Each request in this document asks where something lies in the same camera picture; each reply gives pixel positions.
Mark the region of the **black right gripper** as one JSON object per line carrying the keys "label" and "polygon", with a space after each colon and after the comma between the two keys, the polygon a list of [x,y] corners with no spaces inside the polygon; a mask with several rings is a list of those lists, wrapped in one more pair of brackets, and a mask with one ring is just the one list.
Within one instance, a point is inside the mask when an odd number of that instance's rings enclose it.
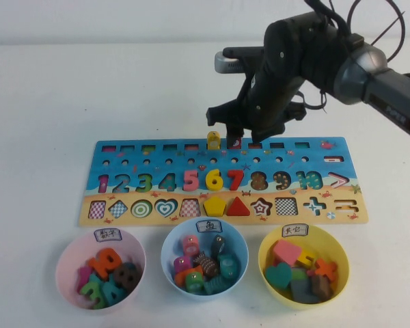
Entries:
{"label": "black right gripper", "polygon": [[301,77],[281,79],[259,70],[246,79],[236,99],[208,108],[208,125],[226,125],[227,146],[241,146],[244,130],[255,144],[285,131],[285,123],[302,120],[306,109],[293,97],[305,82]]}

